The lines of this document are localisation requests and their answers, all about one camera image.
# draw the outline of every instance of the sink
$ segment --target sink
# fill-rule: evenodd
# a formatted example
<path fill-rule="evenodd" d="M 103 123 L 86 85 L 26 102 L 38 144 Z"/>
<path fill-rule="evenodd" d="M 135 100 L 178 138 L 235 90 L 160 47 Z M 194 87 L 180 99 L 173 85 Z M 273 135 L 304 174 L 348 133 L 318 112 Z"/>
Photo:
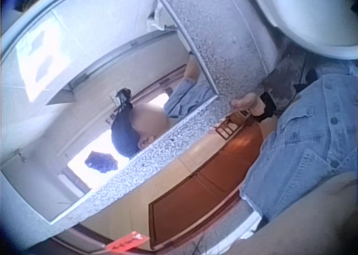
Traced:
<path fill-rule="evenodd" d="M 256 0 L 266 18 L 287 37 L 330 58 L 358 59 L 354 0 Z"/>

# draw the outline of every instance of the red label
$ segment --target red label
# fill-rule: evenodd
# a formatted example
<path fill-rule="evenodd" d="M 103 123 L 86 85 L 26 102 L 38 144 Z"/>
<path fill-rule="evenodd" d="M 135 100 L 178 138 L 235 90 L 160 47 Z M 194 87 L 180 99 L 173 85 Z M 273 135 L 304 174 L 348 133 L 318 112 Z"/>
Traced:
<path fill-rule="evenodd" d="M 106 249 L 114 253 L 122 253 L 135 248 L 139 245 L 144 244 L 149 240 L 149 237 L 139 234 L 137 232 L 132 232 L 125 237 L 122 237 L 106 246 Z"/>

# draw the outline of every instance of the wooden cabinet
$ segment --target wooden cabinet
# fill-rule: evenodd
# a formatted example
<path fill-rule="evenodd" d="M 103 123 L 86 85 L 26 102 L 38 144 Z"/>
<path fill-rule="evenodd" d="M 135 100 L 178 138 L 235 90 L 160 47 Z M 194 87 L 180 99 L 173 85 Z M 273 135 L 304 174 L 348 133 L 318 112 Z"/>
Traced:
<path fill-rule="evenodd" d="M 180 235 L 237 189 L 258 157 L 261 144 L 258 125 L 244 127 L 191 176 L 150 203 L 151 247 Z"/>

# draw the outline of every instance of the hand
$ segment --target hand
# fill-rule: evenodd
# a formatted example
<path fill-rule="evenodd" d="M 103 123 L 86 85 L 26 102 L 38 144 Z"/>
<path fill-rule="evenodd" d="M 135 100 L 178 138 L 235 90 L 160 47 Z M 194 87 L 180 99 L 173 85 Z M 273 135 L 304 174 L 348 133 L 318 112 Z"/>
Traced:
<path fill-rule="evenodd" d="M 235 111 L 249 110 L 253 116 L 260 116 L 265 112 L 265 104 L 255 93 L 246 94 L 240 100 L 233 100 L 231 104 Z"/>

